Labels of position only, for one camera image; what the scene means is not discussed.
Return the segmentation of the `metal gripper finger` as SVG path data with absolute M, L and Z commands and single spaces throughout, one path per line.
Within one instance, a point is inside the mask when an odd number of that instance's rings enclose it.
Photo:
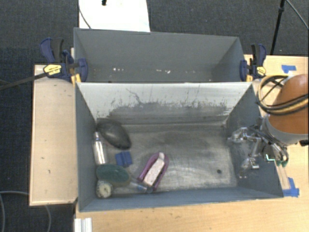
M 259 170 L 257 163 L 259 157 L 259 148 L 261 142 L 254 142 L 248 156 L 242 161 L 239 170 L 239 178 L 247 178 L 248 172 L 251 170 Z
M 247 127 L 241 127 L 236 131 L 232 132 L 231 136 L 227 139 L 232 143 L 244 143 L 248 141 L 253 141 L 254 137 L 248 134 Z

